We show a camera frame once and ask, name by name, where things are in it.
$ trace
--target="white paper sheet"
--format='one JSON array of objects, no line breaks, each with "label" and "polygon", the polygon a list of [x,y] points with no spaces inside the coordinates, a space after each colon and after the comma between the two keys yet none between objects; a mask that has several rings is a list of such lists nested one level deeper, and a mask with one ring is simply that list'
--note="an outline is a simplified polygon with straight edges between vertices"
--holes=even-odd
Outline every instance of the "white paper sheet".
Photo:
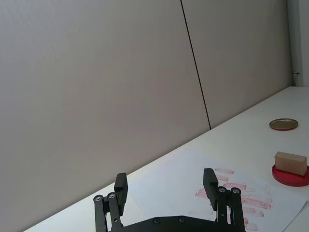
[{"label": "white paper sheet", "polygon": [[242,190],[246,231],[282,232],[297,216],[306,198],[186,150],[135,182],[129,194],[149,217],[185,215],[215,220],[203,189],[203,170],[213,168],[219,186]]}]

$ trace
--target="white table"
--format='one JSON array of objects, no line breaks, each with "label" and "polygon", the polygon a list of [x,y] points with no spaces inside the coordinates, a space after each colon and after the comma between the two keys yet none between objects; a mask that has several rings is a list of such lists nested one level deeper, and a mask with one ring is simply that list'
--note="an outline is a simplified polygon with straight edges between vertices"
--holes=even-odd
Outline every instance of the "white table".
[{"label": "white table", "polygon": [[[276,118],[294,118],[299,127],[291,131],[275,131],[269,122]],[[288,187],[278,183],[271,174],[277,151],[305,155],[309,158],[309,87],[289,87],[260,104],[239,114],[222,125],[197,137],[179,149],[193,149],[207,157],[233,165],[251,176],[297,192],[309,198],[309,187]],[[150,172],[174,157],[175,151],[153,161],[128,175],[130,182]],[[113,184],[53,215],[26,232],[94,232],[94,203],[97,194],[107,195]],[[308,203],[286,232],[309,231]],[[125,212],[121,221],[129,225],[147,219],[128,194]]]}]

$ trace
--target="metal lid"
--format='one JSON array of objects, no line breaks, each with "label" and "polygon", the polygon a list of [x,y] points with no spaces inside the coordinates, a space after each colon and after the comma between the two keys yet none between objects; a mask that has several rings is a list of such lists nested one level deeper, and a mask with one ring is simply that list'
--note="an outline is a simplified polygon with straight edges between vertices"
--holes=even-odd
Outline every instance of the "metal lid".
[{"label": "metal lid", "polygon": [[295,129],[298,126],[298,122],[291,118],[279,118],[272,120],[269,126],[277,131],[289,131]]}]

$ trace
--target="black line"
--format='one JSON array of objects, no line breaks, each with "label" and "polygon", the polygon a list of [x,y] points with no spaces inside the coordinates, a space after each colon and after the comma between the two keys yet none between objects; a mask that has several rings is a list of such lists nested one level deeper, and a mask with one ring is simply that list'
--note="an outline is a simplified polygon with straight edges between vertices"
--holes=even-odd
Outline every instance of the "black line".
[{"label": "black line", "polygon": [[182,5],[184,22],[185,22],[185,26],[187,27],[187,32],[188,32],[188,37],[189,37],[189,41],[190,41],[190,45],[191,45],[191,50],[192,50],[193,60],[194,60],[194,64],[195,64],[195,69],[197,70],[197,77],[198,77],[199,87],[201,88],[201,92],[202,92],[202,97],[203,97],[203,101],[204,101],[204,106],[205,106],[205,111],[206,111],[207,120],[208,120],[208,124],[209,124],[209,129],[211,129],[211,122],[209,121],[209,116],[208,116],[208,111],[207,111],[207,107],[206,107],[204,92],[203,92],[203,88],[202,88],[202,84],[201,84],[201,79],[199,78],[199,73],[198,73],[198,69],[197,69],[197,61],[195,59],[195,55],[194,55],[194,51],[193,51],[193,47],[192,47],[192,42],[191,42],[191,37],[190,37],[189,28],[188,28],[188,24],[187,24],[187,19],[186,19],[185,14],[184,14],[183,0],[180,0],[180,3]]}]

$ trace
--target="red dish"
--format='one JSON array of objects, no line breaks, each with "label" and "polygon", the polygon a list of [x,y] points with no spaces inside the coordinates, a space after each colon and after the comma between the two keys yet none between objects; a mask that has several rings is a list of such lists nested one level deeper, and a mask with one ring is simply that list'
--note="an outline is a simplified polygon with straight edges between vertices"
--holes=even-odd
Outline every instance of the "red dish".
[{"label": "red dish", "polygon": [[287,173],[276,169],[276,166],[272,166],[272,176],[280,183],[288,186],[301,187],[309,185],[309,167],[307,166],[307,172],[305,176]]}]

